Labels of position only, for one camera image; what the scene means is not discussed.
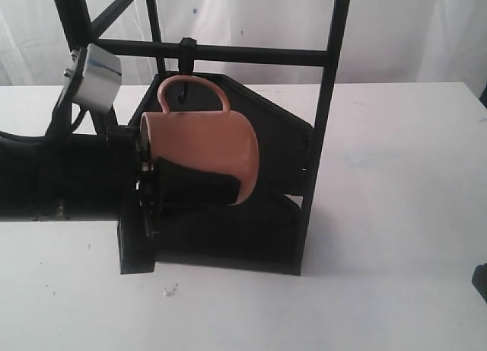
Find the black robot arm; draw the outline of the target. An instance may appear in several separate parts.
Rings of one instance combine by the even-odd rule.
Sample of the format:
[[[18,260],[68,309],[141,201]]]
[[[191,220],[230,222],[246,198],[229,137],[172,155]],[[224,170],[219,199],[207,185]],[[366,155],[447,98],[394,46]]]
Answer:
[[[1,141],[2,221],[114,220],[123,274],[154,270],[164,209],[230,205],[239,190],[229,174],[150,158],[128,126],[105,136]]]

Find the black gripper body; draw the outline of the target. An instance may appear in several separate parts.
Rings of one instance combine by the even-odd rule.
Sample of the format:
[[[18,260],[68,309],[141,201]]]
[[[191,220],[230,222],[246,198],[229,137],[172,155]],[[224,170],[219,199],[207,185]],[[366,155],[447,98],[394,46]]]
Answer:
[[[147,206],[138,183],[142,175],[138,130],[131,126],[111,126],[107,143],[115,155],[121,174],[121,198],[117,223],[119,269],[121,274],[152,273],[156,248]]]

